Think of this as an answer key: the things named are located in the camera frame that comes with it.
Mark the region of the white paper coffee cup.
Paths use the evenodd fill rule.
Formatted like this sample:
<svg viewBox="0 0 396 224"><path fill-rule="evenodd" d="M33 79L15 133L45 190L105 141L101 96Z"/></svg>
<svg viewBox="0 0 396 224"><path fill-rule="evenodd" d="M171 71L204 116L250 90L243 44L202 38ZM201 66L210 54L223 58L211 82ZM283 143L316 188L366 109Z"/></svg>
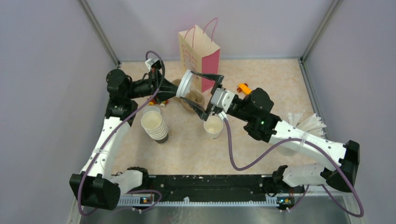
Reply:
<svg viewBox="0 0 396 224"><path fill-rule="evenodd" d="M219 137L223 130L223 121L217 116L210 116L203 124L204 130L210 139L216 139Z"/></svg>

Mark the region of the white plastic cup lid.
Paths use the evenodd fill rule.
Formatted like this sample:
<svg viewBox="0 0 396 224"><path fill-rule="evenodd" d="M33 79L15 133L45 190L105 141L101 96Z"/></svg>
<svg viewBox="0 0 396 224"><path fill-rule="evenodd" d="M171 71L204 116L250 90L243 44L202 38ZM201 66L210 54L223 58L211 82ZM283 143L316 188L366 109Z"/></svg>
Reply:
<svg viewBox="0 0 396 224"><path fill-rule="evenodd" d="M191 84L193 81L193 73L191 70L186 70L183 78L181 79L177 88L176 97L184 98L191 90Z"/></svg>

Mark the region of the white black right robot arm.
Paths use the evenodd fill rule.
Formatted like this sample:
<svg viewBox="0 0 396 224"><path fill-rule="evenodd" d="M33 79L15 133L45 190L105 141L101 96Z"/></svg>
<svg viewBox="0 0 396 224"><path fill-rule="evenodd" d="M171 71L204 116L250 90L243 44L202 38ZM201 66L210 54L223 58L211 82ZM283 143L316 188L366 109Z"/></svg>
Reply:
<svg viewBox="0 0 396 224"><path fill-rule="evenodd" d="M187 99L195 76L214 82L207 107ZM268 93L254 89L245 98L222 86L222 75L202 74L187 70L179 84L176 96L186 102L202 120L218 115L224 122L232 116L246 122L244 130L255 140L272 147L283 146L314 159L314 164L280 166L273 172L274 187L287 192L291 187L308 184L326 184L342 192L354 192L360 163L360 145L355 141L339 143L318 137L289 124L271 113L274 105Z"/></svg>

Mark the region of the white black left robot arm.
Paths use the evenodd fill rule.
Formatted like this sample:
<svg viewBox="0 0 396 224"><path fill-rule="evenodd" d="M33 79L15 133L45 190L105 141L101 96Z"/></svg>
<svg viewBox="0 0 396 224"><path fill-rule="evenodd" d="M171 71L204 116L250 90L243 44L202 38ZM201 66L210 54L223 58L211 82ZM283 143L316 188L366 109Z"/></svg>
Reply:
<svg viewBox="0 0 396 224"><path fill-rule="evenodd" d="M121 69L114 69L106 76L109 101L99 139L80 173L72 174L69 185L78 203L83 207L114 210L120 196L135 189L144 193L149 189L148 173L143 168L128 169L113 176L112 170L121 143L131 128L139 106L136 98L167 100L175 96L177 87L165 79L165 66L161 59L146 60L148 72L140 80L133 80Z"/></svg>

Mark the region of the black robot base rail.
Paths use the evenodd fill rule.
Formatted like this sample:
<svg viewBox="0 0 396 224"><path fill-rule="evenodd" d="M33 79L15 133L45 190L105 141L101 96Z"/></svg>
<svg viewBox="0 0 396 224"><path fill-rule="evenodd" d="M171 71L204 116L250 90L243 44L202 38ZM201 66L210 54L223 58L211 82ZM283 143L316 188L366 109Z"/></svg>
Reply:
<svg viewBox="0 0 396 224"><path fill-rule="evenodd" d="M303 186L275 184L269 175L150 175L136 190L157 190L162 202L260 202L281 193L303 193Z"/></svg>

